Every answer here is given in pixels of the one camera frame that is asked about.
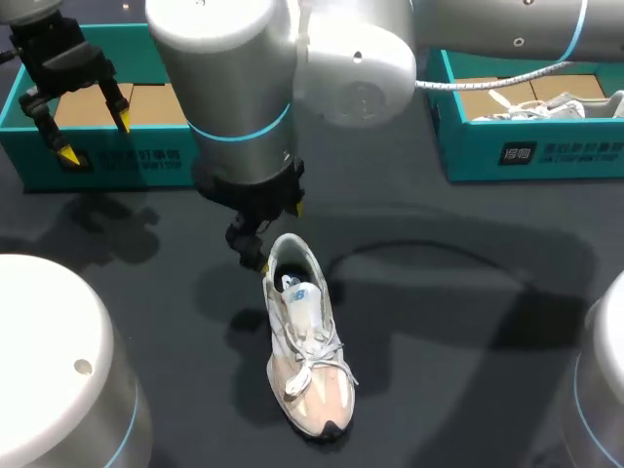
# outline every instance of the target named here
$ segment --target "black table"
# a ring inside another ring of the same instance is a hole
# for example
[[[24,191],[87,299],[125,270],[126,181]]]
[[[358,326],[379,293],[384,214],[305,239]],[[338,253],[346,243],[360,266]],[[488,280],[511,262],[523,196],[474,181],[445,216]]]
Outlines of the black table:
[[[127,3],[64,10],[144,22]],[[17,69],[0,68],[5,95]],[[298,122],[305,217],[266,239],[298,233],[331,281],[361,383],[335,446],[300,440],[273,398],[262,288],[225,246],[228,210],[192,191],[23,195],[3,154],[0,250],[101,295],[151,406],[153,468],[546,466],[579,321],[624,269],[624,185],[450,185],[421,94],[374,131]]]

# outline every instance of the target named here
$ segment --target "shoe sole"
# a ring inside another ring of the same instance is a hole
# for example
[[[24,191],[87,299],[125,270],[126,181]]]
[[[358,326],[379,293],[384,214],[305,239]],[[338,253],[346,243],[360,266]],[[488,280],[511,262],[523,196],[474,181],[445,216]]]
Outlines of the shoe sole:
[[[270,358],[269,358],[268,363],[266,363],[266,375],[269,378],[269,385],[271,385],[271,390],[273,391],[273,395],[275,396],[275,399],[277,400],[278,405],[282,409],[282,413],[284,414],[284,417],[286,418],[287,422],[291,425],[292,429],[294,429],[294,431],[306,441],[315,442],[317,444],[324,444],[324,443],[331,444],[331,443],[336,442],[342,436],[344,436],[344,434],[346,434],[353,426],[353,418],[349,421],[349,424],[347,424],[347,427],[344,429],[340,429],[332,422],[328,422],[328,424],[326,424],[321,435],[310,434],[308,431],[303,429],[303,427],[301,427],[296,421],[294,421],[293,419],[289,417],[288,411],[284,407],[284,404],[282,403],[282,399],[280,398],[280,394],[278,393],[277,389],[275,388],[275,384],[273,383],[273,365],[271,364]]]

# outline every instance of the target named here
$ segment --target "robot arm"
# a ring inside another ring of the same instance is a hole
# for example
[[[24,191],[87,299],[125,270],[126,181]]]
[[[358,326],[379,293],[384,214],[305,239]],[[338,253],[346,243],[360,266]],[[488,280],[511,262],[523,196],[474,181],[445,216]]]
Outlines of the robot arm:
[[[624,61],[624,3],[415,0],[419,47],[505,59]]]
[[[62,0],[0,0],[0,23],[11,27],[12,51],[0,63],[19,57],[35,87],[19,98],[24,114],[34,120],[46,146],[63,164],[82,163],[50,115],[48,102],[94,83],[120,132],[130,130],[128,101],[113,78],[115,68],[98,47],[89,44],[75,19],[59,12]]]
[[[255,270],[260,225],[303,197],[293,100],[343,127],[387,122],[411,100],[420,46],[624,59],[612,0],[146,0],[146,15],[197,141],[196,185],[238,212],[226,240]]]

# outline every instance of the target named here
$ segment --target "screw hole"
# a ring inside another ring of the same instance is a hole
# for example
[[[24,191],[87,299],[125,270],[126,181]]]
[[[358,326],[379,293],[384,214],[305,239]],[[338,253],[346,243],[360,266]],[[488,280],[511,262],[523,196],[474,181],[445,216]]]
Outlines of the screw hole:
[[[94,372],[94,368],[89,361],[79,359],[74,363],[74,368],[78,373],[83,375],[91,375]]]

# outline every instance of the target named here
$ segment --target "shoe insole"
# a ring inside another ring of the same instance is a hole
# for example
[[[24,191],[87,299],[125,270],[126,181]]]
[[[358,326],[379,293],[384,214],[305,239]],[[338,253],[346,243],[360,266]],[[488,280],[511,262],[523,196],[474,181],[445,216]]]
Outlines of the shoe insole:
[[[284,292],[284,288],[282,287],[282,277],[284,275],[293,276],[301,283],[309,283],[311,279],[310,274],[305,269],[305,267],[302,267],[295,263],[284,263],[277,267],[277,269],[275,270],[275,278],[273,278],[275,289],[280,293]]]

